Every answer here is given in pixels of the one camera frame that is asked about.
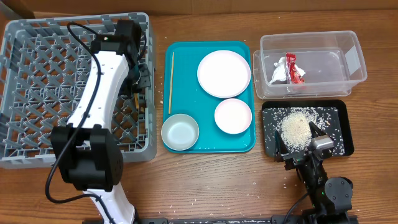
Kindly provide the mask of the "black tray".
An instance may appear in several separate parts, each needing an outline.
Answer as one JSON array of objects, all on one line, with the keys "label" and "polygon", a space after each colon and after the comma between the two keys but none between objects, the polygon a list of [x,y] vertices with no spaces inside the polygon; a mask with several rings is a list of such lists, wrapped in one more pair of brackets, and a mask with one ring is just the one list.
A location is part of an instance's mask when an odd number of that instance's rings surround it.
[{"label": "black tray", "polygon": [[267,101],[262,104],[262,129],[265,152],[273,157],[274,132],[282,133],[282,121],[291,114],[301,114],[329,135],[335,146],[334,156],[350,156],[354,152],[353,138],[346,105],[341,100]]}]

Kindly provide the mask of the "small white plate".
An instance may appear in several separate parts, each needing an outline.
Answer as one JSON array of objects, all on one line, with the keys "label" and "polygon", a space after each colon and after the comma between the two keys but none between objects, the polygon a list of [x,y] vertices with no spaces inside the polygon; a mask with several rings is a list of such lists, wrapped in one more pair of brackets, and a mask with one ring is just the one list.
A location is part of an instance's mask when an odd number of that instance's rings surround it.
[{"label": "small white plate", "polygon": [[251,125],[250,107],[242,100],[230,98],[223,100],[215,109],[215,123],[227,134],[243,133]]}]

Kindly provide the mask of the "pile of rice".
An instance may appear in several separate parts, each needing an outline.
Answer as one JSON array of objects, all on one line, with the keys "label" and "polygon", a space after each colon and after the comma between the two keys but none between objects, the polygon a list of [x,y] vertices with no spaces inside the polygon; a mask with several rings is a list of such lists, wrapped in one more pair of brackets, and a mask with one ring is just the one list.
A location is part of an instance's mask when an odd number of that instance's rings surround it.
[{"label": "pile of rice", "polygon": [[278,131],[290,152],[305,150],[312,139],[309,123],[313,122],[334,142],[335,156],[345,154],[338,110],[335,107],[265,108],[262,111],[266,154],[275,151],[275,132]]}]

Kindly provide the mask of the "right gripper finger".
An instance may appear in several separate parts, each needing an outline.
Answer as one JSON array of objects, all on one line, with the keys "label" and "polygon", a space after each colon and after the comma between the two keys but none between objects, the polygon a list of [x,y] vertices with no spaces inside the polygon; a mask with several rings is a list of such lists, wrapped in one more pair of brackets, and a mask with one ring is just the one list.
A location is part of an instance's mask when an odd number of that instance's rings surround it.
[{"label": "right gripper finger", "polygon": [[274,157],[288,156],[290,154],[290,152],[287,149],[287,146],[285,145],[284,141],[282,140],[280,132],[275,131],[274,132],[274,137],[275,137]]},{"label": "right gripper finger", "polygon": [[321,139],[327,136],[326,132],[321,130],[314,122],[309,122],[310,132],[312,135],[312,140]]}]

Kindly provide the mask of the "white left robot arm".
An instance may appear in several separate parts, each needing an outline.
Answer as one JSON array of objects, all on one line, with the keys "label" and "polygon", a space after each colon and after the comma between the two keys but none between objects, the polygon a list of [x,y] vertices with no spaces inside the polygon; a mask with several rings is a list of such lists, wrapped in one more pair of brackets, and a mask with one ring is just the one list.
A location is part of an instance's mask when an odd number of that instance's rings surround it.
[{"label": "white left robot arm", "polygon": [[[139,59],[144,34],[134,21],[119,20],[113,34],[96,34],[90,45],[82,43],[91,55],[91,68],[76,110],[66,126],[56,126],[50,142],[56,161],[47,177],[45,195],[53,203],[92,199],[103,223],[140,223],[136,208],[121,185],[123,155],[111,132],[117,99],[122,91],[141,90],[145,65]],[[50,183],[56,170],[64,182],[82,194],[57,200],[50,195]]]}]

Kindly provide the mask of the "white tissue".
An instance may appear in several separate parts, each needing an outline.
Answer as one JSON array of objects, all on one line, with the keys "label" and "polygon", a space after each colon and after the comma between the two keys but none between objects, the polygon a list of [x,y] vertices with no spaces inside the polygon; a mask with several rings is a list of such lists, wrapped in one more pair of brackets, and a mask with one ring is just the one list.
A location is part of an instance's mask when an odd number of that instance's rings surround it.
[{"label": "white tissue", "polygon": [[281,57],[278,62],[274,63],[275,70],[272,74],[272,79],[270,84],[275,82],[285,82],[287,80],[287,66],[286,66],[286,58]]}]

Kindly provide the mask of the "wooden chopstick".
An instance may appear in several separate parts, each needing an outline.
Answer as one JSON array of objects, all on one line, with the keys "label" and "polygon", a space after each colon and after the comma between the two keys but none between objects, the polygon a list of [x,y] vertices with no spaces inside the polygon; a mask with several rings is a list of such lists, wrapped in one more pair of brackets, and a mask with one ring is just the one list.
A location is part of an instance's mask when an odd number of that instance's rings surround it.
[{"label": "wooden chopstick", "polygon": [[171,114],[171,110],[172,110],[172,88],[173,88],[173,78],[174,78],[174,58],[175,58],[175,52],[172,52],[172,63],[171,63],[171,69],[170,69],[170,89],[169,89],[168,114]]},{"label": "wooden chopstick", "polygon": [[134,94],[134,103],[135,103],[136,110],[138,111],[139,110],[139,94],[138,93]]}]

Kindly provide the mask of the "clear plastic bin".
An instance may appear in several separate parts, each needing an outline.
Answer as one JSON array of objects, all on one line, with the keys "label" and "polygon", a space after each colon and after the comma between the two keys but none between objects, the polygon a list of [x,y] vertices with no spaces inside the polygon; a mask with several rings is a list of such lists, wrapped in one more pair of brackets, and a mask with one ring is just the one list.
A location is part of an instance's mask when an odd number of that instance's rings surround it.
[{"label": "clear plastic bin", "polygon": [[[358,36],[350,30],[264,35],[260,44],[253,54],[252,74],[263,100],[348,96],[368,77]],[[287,53],[296,56],[303,84],[274,79],[278,68],[287,70]]]}]

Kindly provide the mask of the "grey dishwasher rack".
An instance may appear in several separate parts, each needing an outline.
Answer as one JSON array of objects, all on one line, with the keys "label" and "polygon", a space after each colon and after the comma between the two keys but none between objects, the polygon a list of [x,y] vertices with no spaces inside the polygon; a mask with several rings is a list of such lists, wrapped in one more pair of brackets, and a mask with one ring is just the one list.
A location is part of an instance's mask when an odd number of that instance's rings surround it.
[{"label": "grey dishwasher rack", "polygon": [[66,125],[83,94],[91,59],[82,43],[95,34],[112,34],[119,20],[141,26],[139,64],[150,71],[151,86],[120,96],[111,131],[125,162],[142,162],[156,155],[154,103],[155,35],[143,12],[95,16],[21,19],[9,22],[1,46],[1,167],[29,169],[55,162],[50,144],[54,126]]}]

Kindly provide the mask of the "grey bowl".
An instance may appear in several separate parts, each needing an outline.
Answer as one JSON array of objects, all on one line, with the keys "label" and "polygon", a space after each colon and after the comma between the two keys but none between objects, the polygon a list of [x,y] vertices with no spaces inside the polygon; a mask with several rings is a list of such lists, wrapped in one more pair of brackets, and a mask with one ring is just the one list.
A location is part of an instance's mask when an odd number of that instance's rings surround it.
[{"label": "grey bowl", "polygon": [[171,150],[190,149],[199,137],[198,123],[187,114],[174,114],[167,118],[161,129],[163,143]]}]

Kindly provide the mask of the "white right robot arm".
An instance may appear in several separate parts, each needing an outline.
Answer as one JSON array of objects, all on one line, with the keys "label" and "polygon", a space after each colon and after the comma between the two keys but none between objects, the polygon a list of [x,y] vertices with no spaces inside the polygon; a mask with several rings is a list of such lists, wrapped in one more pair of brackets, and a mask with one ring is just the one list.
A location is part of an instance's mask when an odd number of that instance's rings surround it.
[{"label": "white right robot arm", "polygon": [[275,136],[276,162],[284,162],[286,170],[295,169],[307,193],[300,197],[284,218],[272,217],[274,223],[358,224],[352,209],[353,183],[346,177],[327,176],[323,161],[332,156],[334,142],[326,132],[309,122],[312,134],[305,151],[289,152],[278,131]]}]

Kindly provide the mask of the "red snack wrapper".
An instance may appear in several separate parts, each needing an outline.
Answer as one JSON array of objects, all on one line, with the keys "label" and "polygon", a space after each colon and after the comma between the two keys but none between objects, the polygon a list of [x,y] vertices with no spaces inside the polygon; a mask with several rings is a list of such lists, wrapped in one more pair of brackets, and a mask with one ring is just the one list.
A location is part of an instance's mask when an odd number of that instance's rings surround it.
[{"label": "red snack wrapper", "polygon": [[286,53],[285,59],[290,82],[292,84],[305,83],[305,80],[303,78],[303,76],[305,75],[305,71],[296,65],[296,55],[292,53]]}]

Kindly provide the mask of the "large white plate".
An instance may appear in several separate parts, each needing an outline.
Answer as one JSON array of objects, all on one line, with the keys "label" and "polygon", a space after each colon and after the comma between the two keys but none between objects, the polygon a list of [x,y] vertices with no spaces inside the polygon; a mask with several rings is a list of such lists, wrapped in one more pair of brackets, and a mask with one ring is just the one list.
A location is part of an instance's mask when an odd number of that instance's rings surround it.
[{"label": "large white plate", "polygon": [[206,55],[199,63],[197,79],[211,96],[232,98],[241,94],[251,81],[247,61],[230,50],[217,50]]}]

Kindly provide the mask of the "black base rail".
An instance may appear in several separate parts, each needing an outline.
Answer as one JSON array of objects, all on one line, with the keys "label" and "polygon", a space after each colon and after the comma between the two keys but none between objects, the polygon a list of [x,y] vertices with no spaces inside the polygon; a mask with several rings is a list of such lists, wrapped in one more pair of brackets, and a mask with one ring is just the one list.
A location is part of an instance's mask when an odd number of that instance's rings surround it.
[{"label": "black base rail", "polygon": [[[283,223],[284,216],[281,215],[273,215],[269,218],[227,218],[227,219],[177,219],[177,220],[168,220],[166,218],[142,218],[138,222],[134,221],[134,223],[142,223],[142,224],[280,224]],[[103,224],[105,221],[103,220],[85,220],[82,221],[83,224]],[[286,223],[288,224],[299,224],[305,223],[303,218],[298,215],[290,216]],[[349,217],[349,222],[341,222],[341,223],[353,223],[359,224],[358,218],[356,216]]]}]

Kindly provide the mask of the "teal plastic tray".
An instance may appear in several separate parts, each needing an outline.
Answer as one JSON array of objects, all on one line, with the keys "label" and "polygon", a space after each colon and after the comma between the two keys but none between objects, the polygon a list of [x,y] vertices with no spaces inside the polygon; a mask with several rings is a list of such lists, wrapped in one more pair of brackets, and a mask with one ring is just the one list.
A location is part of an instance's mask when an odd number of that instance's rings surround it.
[{"label": "teal plastic tray", "polygon": [[[256,143],[254,119],[240,134],[227,134],[215,123],[215,109],[223,100],[209,95],[200,86],[197,69],[200,61],[216,50],[236,52],[251,63],[250,49],[240,41],[175,42],[165,53],[163,120],[174,114],[187,114],[198,123],[200,130],[198,141],[184,153],[248,152]],[[172,110],[168,114],[172,52],[175,52]]]}]

